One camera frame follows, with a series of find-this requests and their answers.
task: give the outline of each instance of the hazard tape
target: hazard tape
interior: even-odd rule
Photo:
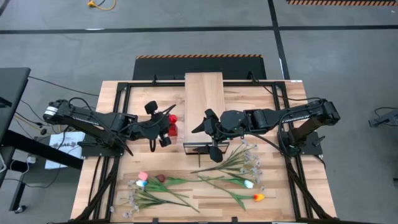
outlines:
[[[214,54],[214,55],[139,55],[136,58],[220,58],[220,57],[260,57],[262,55],[250,54]]]
[[[308,0],[287,0],[291,5],[312,5],[312,6],[398,6],[395,1],[308,1]]]

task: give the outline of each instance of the wooden table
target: wooden table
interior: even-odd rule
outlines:
[[[96,107],[97,111],[102,113],[112,112],[117,84],[118,82],[116,81],[103,82]],[[285,84],[289,98],[305,98],[305,90],[302,82],[285,81]],[[160,222],[230,222],[231,217],[237,217],[241,222],[294,221],[295,217],[284,158],[272,146],[252,136],[247,136],[245,139],[249,143],[256,143],[258,145],[258,149],[253,151],[253,153],[261,158],[261,169],[264,173],[261,185],[255,186],[255,189],[242,189],[238,185],[214,181],[214,183],[219,186],[243,195],[261,193],[259,190],[260,186],[265,186],[266,189],[262,193],[266,196],[266,199],[261,202],[244,200],[247,209],[246,212],[233,198],[222,190],[215,189],[207,183],[187,183],[175,185],[171,187],[171,189],[188,195],[190,198],[187,199],[187,201],[198,208],[200,213],[197,213],[189,207],[167,204],[143,209],[139,213],[135,213],[133,217],[128,220],[122,217],[123,212],[129,211],[131,208],[128,203],[120,205],[125,201],[122,202],[119,198],[129,195],[127,182],[132,179],[137,179],[139,171],[146,171],[151,176],[164,174],[172,177],[197,178],[195,174],[190,174],[190,172],[199,169],[198,158],[197,156],[186,156],[182,146],[184,137],[184,90],[184,87],[132,88],[127,112],[138,115],[139,120],[149,119],[149,116],[145,112],[144,105],[151,100],[156,100],[160,110],[164,110],[172,104],[177,105],[171,113],[176,114],[178,117],[178,137],[172,138],[172,145],[165,148],[158,147],[155,152],[150,152],[148,140],[127,142],[134,156],[132,157],[129,154],[125,154],[120,160],[114,198],[115,212],[111,216],[111,221],[151,222],[153,218],[159,218]],[[225,110],[242,111],[255,108],[275,109],[272,95],[260,86],[226,86],[224,87],[224,100]],[[290,106],[297,106],[305,102],[289,101],[289,103]],[[277,128],[269,131],[264,136],[277,143]],[[240,143],[241,141],[239,138],[231,141],[231,145],[224,157],[228,156],[232,149],[238,147]],[[79,215],[87,206],[96,161],[96,157],[87,158],[84,161],[71,218]],[[335,216],[335,208],[333,206],[323,164],[313,156],[302,156],[302,161],[309,191],[327,213],[331,216]],[[216,164],[211,161],[208,156],[201,156],[201,169],[213,167],[215,165]],[[100,179],[99,174],[101,172],[100,167],[101,165],[99,165],[93,193],[96,192],[98,187],[98,181]],[[205,172],[203,174],[214,177],[223,175],[223,173],[219,171]],[[302,195],[299,189],[297,189],[297,192],[301,215],[305,217]],[[156,195],[176,201],[176,198],[173,198],[172,195],[167,193],[157,193]],[[101,205],[100,218],[104,217],[107,198],[108,193],[105,192]]]

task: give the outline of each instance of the paper sheet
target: paper sheet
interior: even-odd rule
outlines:
[[[62,152],[68,153],[69,155],[81,158],[81,147],[77,144],[84,139],[85,133],[83,132],[67,132],[65,133],[65,140],[59,149]],[[52,134],[50,137],[50,146],[57,150],[63,139],[63,133]],[[65,165],[60,165],[57,162],[50,160],[45,161],[45,169],[58,169],[66,167]]]

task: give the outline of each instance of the gray floor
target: gray floor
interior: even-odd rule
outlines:
[[[274,2],[282,26],[398,24],[396,7]],[[118,0],[109,12],[88,9],[81,0],[11,0],[0,17],[0,30],[269,25],[265,0]],[[303,80],[308,96],[333,101],[342,117],[336,126],[320,130],[326,135],[323,148],[338,216],[396,223],[398,190],[392,178],[398,176],[397,130],[369,128],[368,119],[374,108],[397,106],[398,30],[283,31],[281,35],[291,79]],[[100,90],[103,80],[130,80],[135,57],[142,54],[263,54],[269,79],[282,78],[272,31],[0,35],[0,67],[30,67],[32,76],[91,93]],[[40,114],[49,101],[73,96],[96,105],[95,97],[35,80],[29,81],[22,99]],[[25,105],[18,111],[35,119]],[[15,123],[11,128],[23,134]],[[19,215],[7,211],[16,183],[5,181],[0,190],[0,223],[66,221],[78,172],[61,172],[48,189],[26,189],[22,201],[29,209]],[[37,168],[26,179],[45,185],[53,175]]]

